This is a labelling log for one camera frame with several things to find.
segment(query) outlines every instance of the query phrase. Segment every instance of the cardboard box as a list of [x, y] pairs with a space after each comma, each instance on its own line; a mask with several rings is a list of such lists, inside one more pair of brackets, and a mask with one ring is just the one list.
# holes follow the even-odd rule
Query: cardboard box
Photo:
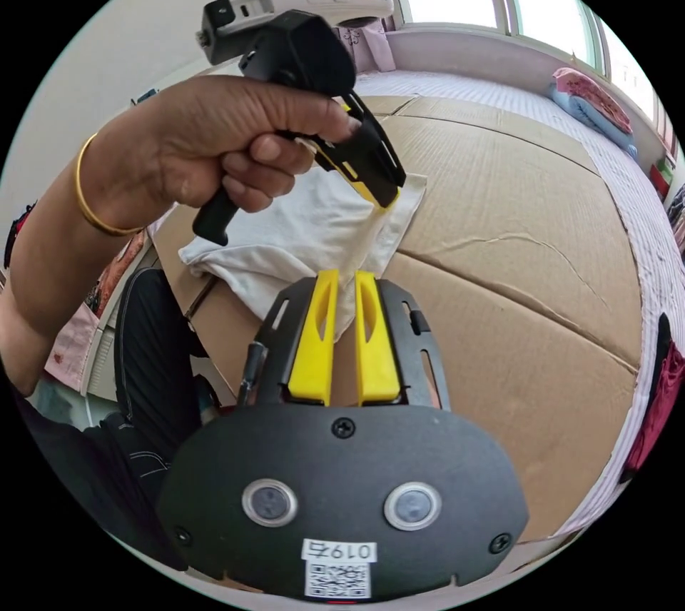
[[[531, 119], [448, 99], [366, 101], [407, 171], [428, 176], [385, 277], [426, 315], [454, 413], [509, 453], [530, 509], [522, 541], [549, 537], [609, 461], [640, 363], [639, 283], [612, 197], [580, 143]], [[184, 311], [208, 281], [178, 258], [194, 213], [177, 208], [155, 238]], [[219, 283], [191, 320], [236, 392], [257, 318]], [[333, 389], [334, 405], [356, 403], [352, 329]]]

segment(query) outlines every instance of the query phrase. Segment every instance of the white cloth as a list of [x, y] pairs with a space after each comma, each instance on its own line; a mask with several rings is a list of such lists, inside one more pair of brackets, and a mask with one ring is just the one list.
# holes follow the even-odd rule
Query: white cloth
[[228, 246], [196, 238], [178, 255], [194, 275], [212, 273], [228, 283], [261, 320], [288, 285], [338, 269], [337, 341], [355, 317], [355, 271], [381, 276], [425, 191], [426, 177], [408, 174], [395, 204], [376, 209], [341, 175], [315, 167], [266, 211], [237, 213]]

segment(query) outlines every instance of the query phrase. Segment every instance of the person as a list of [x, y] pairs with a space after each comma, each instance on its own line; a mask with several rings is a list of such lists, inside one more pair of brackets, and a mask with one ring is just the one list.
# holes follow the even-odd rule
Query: person
[[172, 86], [92, 139], [36, 204], [17, 236], [0, 296], [2, 376], [41, 452], [107, 532], [177, 570], [155, 514], [179, 446], [201, 426], [190, 356], [205, 355], [162, 271], [124, 288], [116, 324], [119, 412], [80, 430], [27, 400], [59, 331], [133, 233], [174, 202], [202, 206], [223, 185], [257, 213], [287, 194], [313, 158], [279, 131], [349, 138], [358, 123], [333, 100], [232, 76]]

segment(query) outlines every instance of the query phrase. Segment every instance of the gold bangle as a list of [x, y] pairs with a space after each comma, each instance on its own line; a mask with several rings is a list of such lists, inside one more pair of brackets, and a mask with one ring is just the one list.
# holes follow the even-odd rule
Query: gold bangle
[[74, 182], [76, 183], [76, 199], [78, 200], [78, 208], [83, 214], [83, 217], [90, 223], [91, 226], [93, 226], [96, 230], [100, 231], [101, 233], [105, 233], [105, 235], [109, 235], [112, 238], [125, 238], [129, 235], [135, 235], [136, 233], [140, 233], [144, 226], [141, 228], [131, 228], [130, 230], [123, 230], [122, 228], [113, 228], [112, 226], [108, 226], [107, 223], [104, 223], [101, 221], [92, 211], [91, 208], [88, 206], [88, 203], [86, 202], [86, 198], [83, 196], [83, 189], [81, 188], [81, 162], [83, 161], [83, 155], [86, 153], [86, 149], [88, 149], [88, 145], [93, 141], [93, 138], [97, 133], [94, 133], [91, 135], [81, 147], [81, 151], [78, 153], [78, 157], [76, 157], [76, 170], [74, 174]]

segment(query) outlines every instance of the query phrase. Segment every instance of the white device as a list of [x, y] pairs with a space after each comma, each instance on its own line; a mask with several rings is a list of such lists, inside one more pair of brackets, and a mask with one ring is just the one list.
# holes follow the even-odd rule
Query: white device
[[392, 0], [230, 0], [235, 12], [231, 32], [259, 26], [297, 9], [322, 16], [330, 26], [361, 28], [392, 15]]
[[[210, 7], [209, 26], [203, 22], [203, 30], [196, 37], [212, 65], [217, 66], [240, 56], [246, 39], [284, 12], [304, 11], [320, 16], [329, 26], [363, 28], [390, 16], [395, 4], [392, 0], [217, 0], [205, 7], [205, 21]], [[220, 59], [209, 49], [217, 41], [222, 48]]]

